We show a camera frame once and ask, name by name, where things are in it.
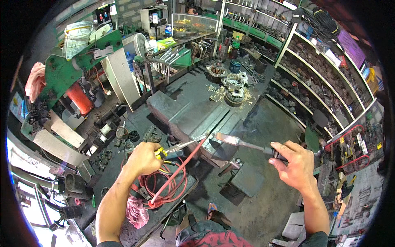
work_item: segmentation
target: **orange wire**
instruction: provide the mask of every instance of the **orange wire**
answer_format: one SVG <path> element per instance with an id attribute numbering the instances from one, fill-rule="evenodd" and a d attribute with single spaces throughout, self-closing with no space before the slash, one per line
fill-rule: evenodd
<path id="1" fill-rule="evenodd" d="M 103 88 L 103 91 L 104 91 L 104 93 L 106 93 L 105 92 L 105 89 L 104 89 L 104 87 L 103 87 L 103 83 L 102 83 L 102 81 L 99 79 L 99 72 L 98 72 L 98 69 L 96 69 L 96 67 L 95 66 L 93 66 L 94 68 L 95 68 L 95 70 L 96 70 L 96 76 L 97 76 L 97 78 L 98 78 L 98 81 L 100 82 L 100 84 L 102 85 L 102 88 Z"/>

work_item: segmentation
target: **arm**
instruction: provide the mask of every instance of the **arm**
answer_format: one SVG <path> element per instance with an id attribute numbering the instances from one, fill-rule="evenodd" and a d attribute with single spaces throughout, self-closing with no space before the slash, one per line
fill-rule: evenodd
<path id="1" fill-rule="evenodd" d="M 291 141 L 287 141 L 284 145 L 272 142 L 271 146 L 289 161 L 286 166 L 279 159 L 269 159 L 269 163 L 277 169 L 280 179 L 297 189 L 302 195 L 305 206 L 306 233 L 313 234 L 323 231 L 328 235 L 329 216 L 318 191 L 317 180 L 313 176 L 313 152 Z"/>
<path id="2" fill-rule="evenodd" d="M 158 143 L 141 142 L 136 146 L 121 173 L 101 201 L 96 215 L 97 244 L 104 241 L 120 242 L 119 235 L 125 219 L 130 187 L 140 175 L 157 171 L 162 160 L 155 157 Z"/>

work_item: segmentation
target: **shirt sleeve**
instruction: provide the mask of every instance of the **shirt sleeve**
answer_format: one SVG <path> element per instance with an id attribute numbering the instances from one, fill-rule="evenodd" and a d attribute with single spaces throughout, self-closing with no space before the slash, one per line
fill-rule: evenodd
<path id="1" fill-rule="evenodd" d="M 96 247 L 123 247 L 123 245 L 116 241 L 104 241 L 99 243 Z"/>
<path id="2" fill-rule="evenodd" d="M 324 232 L 316 232 L 306 238 L 299 247 L 326 247 L 328 244 L 328 235 Z"/>

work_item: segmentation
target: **pink rag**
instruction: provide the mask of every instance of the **pink rag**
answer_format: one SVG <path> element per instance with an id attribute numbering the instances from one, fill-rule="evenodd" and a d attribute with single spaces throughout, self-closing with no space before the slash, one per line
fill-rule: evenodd
<path id="1" fill-rule="evenodd" d="M 137 229 L 140 229 L 149 220 L 149 214 L 142 204 L 142 199 L 130 196 L 126 204 L 126 218 Z"/>
<path id="2" fill-rule="evenodd" d="M 26 96 L 29 96 L 30 102 L 34 103 L 43 88 L 47 85 L 45 82 L 45 65 L 37 62 L 30 71 L 29 78 L 25 86 Z"/>

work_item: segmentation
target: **purple plastic basket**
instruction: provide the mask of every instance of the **purple plastic basket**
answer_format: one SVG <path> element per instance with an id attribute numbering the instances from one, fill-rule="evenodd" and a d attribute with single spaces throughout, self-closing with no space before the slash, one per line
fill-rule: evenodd
<path id="1" fill-rule="evenodd" d="M 362 66 L 365 61 L 365 54 L 355 42 L 355 40 L 350 36 L 350 34 L 342 29 L 340 34 L 337 36 L 340 44 L 342 45 L 344 52 L 350 56 L 353 62 L 356 64 L 358 69 Z"/>

